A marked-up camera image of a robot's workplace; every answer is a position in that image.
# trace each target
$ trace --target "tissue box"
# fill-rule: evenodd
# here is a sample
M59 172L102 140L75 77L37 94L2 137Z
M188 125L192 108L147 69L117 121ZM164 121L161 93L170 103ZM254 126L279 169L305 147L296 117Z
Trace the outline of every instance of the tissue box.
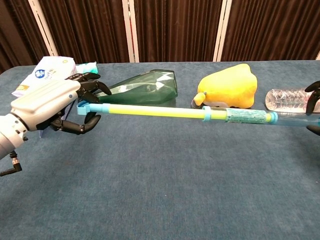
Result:
M57 79L66 79L77 73L76 63L72 57L65 56L44 56L36 65L30 75L28 75L16 88L12 95L17 98L22 97L33 88L46 84L49 81ZM65 120L72 108L73 103L65 109L65 114L62 117ZM39 131L39 137L43 135L43 130Z

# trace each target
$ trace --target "blue logo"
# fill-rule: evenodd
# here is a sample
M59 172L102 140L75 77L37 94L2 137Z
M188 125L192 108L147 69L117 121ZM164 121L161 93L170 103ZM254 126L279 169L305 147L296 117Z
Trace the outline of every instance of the blue logo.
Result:
M38 79L42 79L45 76L45 70L39 69L34 74Z

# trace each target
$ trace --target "green plastic bag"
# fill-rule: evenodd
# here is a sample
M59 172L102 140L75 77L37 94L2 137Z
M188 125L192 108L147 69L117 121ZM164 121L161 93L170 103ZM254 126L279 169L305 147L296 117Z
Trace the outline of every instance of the green plastic bag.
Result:
M109 87L112 95L96 93L101 103L128 105L163 104L178 96L175 72L153 69Z

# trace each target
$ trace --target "curtain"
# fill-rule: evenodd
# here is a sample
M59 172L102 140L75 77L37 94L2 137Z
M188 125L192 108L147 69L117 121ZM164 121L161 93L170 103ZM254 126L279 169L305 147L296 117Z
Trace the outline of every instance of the curtain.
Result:
M233 0L222 61L314 60L320 0Z
M39 0L59 55L77 64L129 62L121 0Z
M0 16L0 74L49 54L27 0L0 0Z
M140 62L212 61L222 0L134 0Z

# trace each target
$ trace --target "white robotic arm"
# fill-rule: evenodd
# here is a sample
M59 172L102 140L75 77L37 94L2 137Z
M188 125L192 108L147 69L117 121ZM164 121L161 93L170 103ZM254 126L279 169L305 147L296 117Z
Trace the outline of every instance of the white robotic arm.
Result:
M92 130L101 116L89 113L84 124L62 120L65 108L78 98L90 103L98 103L99 99L92 91L100 89L111 95L109 88L96 79L95 73L75 74L67 79L53 80L31 90L24 96L11 102L11 111L0 116L0 160L10 155L13 168L0 172L0 176L22 170L15 149L28 138L25 134L52 127L73 134L85 134Z

